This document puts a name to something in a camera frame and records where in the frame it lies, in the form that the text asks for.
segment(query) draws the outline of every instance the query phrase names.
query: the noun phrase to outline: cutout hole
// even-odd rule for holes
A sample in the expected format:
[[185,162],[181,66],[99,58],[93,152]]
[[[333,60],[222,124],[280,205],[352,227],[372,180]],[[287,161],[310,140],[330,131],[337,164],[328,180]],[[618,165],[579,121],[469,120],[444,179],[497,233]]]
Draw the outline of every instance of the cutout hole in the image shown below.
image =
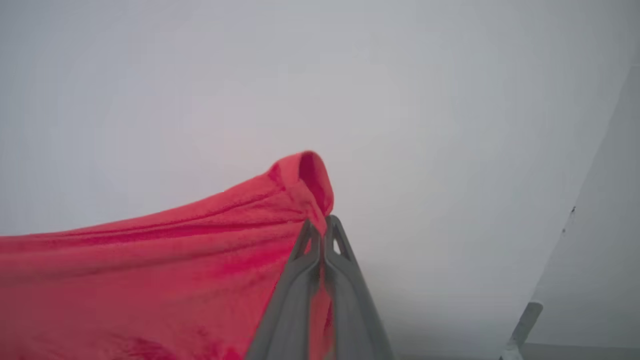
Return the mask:
[[340,246],[338,245],[338,241],[336,239],[333,239],[333,251],[338,255],[342,255],[342,252],[340,251]]

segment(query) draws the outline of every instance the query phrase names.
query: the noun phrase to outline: red fabric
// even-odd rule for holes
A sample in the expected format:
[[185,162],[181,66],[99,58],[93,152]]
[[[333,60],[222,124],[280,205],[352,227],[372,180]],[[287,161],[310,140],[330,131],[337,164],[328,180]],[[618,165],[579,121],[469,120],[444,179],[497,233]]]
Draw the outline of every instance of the red fabric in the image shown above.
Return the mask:
[[[302,152],[180,208],[2,237],[0,359],[240,359],[303,221],[324,232],[332,207],[322,160]],[[313,359],[329,306],[321,290]]]

